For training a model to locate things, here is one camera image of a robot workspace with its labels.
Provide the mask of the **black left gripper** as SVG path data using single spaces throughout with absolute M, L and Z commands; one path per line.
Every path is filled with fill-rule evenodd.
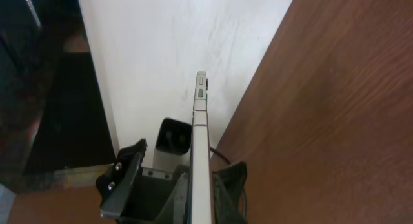
M 122 148 L 114 164 L 96 179 L 102 218 L 121 218 L 121 223 L 126 224 L 156 224 L 156 217 L 180 175 L 189 175 L 189 167 L 184 165 L 176 167 L 173 173 L 144 168 L 139 175 L 146 150 L 146 139 Z

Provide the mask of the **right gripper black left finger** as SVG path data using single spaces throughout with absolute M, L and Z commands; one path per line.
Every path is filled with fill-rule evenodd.
M 189 175 L 180 175 L 166 203 L 156 217 L 156 224 L 186 224 Z

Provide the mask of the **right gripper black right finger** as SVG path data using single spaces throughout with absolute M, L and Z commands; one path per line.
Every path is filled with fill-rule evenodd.
M 247 224 L 239 211 L 239 199 L 247 180 L 247 164 L 239 162 L 212 173 L 217 224 Z

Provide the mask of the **black smartphone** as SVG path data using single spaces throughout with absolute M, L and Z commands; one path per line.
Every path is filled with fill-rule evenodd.
M 188 205 L 188 221 L 191 224 L 215 223 L 212 171 L 210 168 L 207 88 L 207 74 L 204 71 L 199 71 L 196 75 L 192 112 L 190 201 Z

